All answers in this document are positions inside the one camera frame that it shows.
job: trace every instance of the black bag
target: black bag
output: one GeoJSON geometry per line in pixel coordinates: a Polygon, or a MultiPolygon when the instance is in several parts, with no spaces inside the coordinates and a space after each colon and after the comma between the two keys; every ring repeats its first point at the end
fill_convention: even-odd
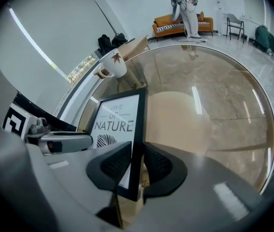
{"type": "Polygon", "coordinates": [[[109,37],[105,34],[98,38],[98,44],[102,56],[117,48],[115,45],[111,44],[109,37]]]}
{"type": "Polygon", "coordinates": [[[122,33],[119,33],[118,35],[116,35],[112,40],[112,44],[115,45],[116,47],[119,47],[120,45],[123,45],[126,42],[127,42],[127,39],[122,33]]]}

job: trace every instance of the orange sofa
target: orange sofa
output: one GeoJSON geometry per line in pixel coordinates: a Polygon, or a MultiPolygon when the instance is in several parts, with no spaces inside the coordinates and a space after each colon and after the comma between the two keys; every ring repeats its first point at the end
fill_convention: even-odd
{"type": "MultiPolygon", "coordinates": [[[[171,20],[171,14],[156,18],[154,24],[152,25],[155,37],[158,39],[166,35],[184,33],[184,26],[180,26],[172,29],[166,29],[159,33],[157,32],[158,27],[168,26],[172,24],[179,24],[179,23],[180,23],[180,20],[177,20],[177,21],[171,20]]],[[[211,35],[213,36],[213,19],[211,17],[204,17],[203,21],[200,21],[200,18],[198,18],[198,31],[210,32],[211,35]]]]}

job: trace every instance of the striped cushion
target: striped cushion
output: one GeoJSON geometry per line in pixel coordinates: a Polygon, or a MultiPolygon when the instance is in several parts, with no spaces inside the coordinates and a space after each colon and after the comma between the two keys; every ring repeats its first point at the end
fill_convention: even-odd
{"type": "Polygon", "coordinates": [[[173,29],[173,28],[177,28],[177,27],[181,27],[181,26],[183,26],[183,23],[171,24],[171,25],[168,25],[168,26],[162,26],[162,27],[157,28],[156,32],[160,33],[160,32],[163,32],[167,29],[173,29]]]}

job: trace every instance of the gray chair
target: gray chair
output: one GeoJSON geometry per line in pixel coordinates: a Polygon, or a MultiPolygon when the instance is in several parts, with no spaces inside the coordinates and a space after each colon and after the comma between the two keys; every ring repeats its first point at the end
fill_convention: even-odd
{"type": "Polygon", "coordinates": [[[230,28],[237,28],[239,29],[239,34],[238,34],[238,39],[239,40],[239,36],[240,36],[240,33],[241,33],[241,30],[243,30],[243,43],[244,43],[244,22],[237,19],[236,16],[234,16],[233,14],[227,14],[227,27],[226,27],[226,37],[228,36],[228,27],[229,27],[229,39],[231,40],[231,35],[230,35],[230,28]]]}

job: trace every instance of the glass table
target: glass table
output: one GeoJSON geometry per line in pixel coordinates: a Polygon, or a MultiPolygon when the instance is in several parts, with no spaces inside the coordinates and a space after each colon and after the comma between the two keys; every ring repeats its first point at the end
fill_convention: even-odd
{"type": "Polygon", "coordinates": [[[274,116],[243,65],[192,45],[150,50],[126,65],[124,77],[105,79],[92,94],[79,131],[100,98],[147,87],[147,142],[210,157],[262,190],[274,160],[274,116]]]}

